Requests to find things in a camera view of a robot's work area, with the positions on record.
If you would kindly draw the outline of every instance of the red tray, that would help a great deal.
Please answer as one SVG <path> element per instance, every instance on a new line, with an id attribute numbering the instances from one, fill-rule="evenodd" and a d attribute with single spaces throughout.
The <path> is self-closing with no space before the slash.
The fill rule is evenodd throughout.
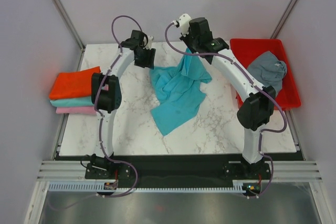
<path id="1" fill-rule="evenodd" d="M 231 39 L 230 47 L 235 57 L 247 68 L 258 56 L 266 51 L 271 51 L 279 60 L 283 60 L 287 65 L 287 74 L 282 80 L 282 90 L 279 92 L 276 101 L 283 110 L 297 108 L 301 106 L 298 90 L 289 66 L 289 62 L 279 39 Z M 239 95 L 238 106 L 243 102 Z"/>

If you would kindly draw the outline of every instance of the light blue towel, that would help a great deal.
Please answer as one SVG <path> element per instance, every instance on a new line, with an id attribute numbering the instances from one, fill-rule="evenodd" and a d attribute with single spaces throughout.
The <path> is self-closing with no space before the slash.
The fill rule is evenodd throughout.
<path id="1" fill-rule="evenodd" d="M 55 107 L 93 106 L 91 102 L 91 97 L 51 100 L 50 103 L 52 106 L 55 106 Z"/>
<path id="2" fill-rule="evenodd" d="M 198 56 L 184 55 L 177 67 L 155 67 L 150 70 L 152 86 L 160 105 L 151 113 L 162 135 L 193 118 L 205 98 L 201 82 L 212 78 Z"/>

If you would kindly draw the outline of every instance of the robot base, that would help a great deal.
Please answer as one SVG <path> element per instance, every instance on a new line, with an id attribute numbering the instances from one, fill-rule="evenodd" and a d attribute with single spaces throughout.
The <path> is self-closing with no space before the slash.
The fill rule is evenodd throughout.
<path id="1" fill-rule="evenodd" d="M 85 179 L 114 179 L 114 173 L 117 169 L 117 166 L 109 170 L 96 168 L 89 163 L 86 168 Z"/>
<path id="2" fill-rule="evenodd" d="M 232 180 L 259 180 L 259 175 L 262 179 L 270 179 L 270 168 L 265 163 L 264 158 L 254 164 L 249 164 L 243 157 L 240 163 L 225 163 L 223 166 L 224 175 Z"/>

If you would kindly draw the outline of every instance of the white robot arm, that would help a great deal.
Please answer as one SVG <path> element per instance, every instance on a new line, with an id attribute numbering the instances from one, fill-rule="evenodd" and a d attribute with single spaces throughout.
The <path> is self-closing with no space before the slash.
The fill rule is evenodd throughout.
<path id="1" fill-rule="evenodd" d="M 260 96 L 259 90 L 263 90 L 264 85 L 246 71 L 221 38 L 213 38 L 205 18 L 191 19 L 188 14 L 183 14 L 173 24 L 180 28 L 180 40 L 185 42 L 191 52 L 203 53 L 203 58 L 217 68 L 240 95 L 244 104 L 237 116 L 245 133 L 243 158 L 250 165 L 256 164 L 262 159 L 259 152 L 260 131 L 268 123 L 274 108 L 268 99 Z M 211 52 L 226 58 L 211 55 Z M 267 87 L 267 91 L 275 97 L 272 87 Z"/>
<path id="2" fill-rule="evenodd" d="M 108 74 L 105 80 L 105 85 L 108 86 L 108 90 L 102 90 L 98 97 L 97 108 L 102 113 L 97 112 L 97 124 L 100 127 L 100 120 L 103 116 L 103 124 L 101 130 L 97 130 L 97 143 L 94 153 L 97 156 L 104 157 L 102 152 L 99 139 L 104 143 L 105 152 L 109 157 L 113 155 L 113 121 L 117 108 L 121 103 L 121 91 L 119 86 L 119 80 L 122 74 L 125 72 L 127 66 L 134 62 L 136 66 L 139 67 L 154 67 L 154 55 L 155 49 L 152 49 L 152 42 L 154 37 L 147 36 L 141 31 L 134 30 L 132 32 L 131 38 L 123 41 L 122 54 L 119 60 L 116 61 L 115 65 Z M 118 49 L 113 61 L 120 55 L 120 48 Z M 102 81 L 105 73 L 98 73 L 92 76 L 92 102 L 95 102 L 98 87 Z"/>

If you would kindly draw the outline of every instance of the white cable carrier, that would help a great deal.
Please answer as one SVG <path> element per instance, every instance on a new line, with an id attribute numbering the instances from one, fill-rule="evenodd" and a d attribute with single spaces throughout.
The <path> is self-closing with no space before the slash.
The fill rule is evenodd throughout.
<path id="1" fill-rule="evenodd" d="M 113 192 L 122 193 L 129 188 L 111 190 L 106 187 L 106 182 L 50 182 L 49 191 L 72 191 L 72 192 Z M 245 193 L 243 183 L 234 182 L 233 187 L 215 188 L 136 188 L 136 193 Z"/>

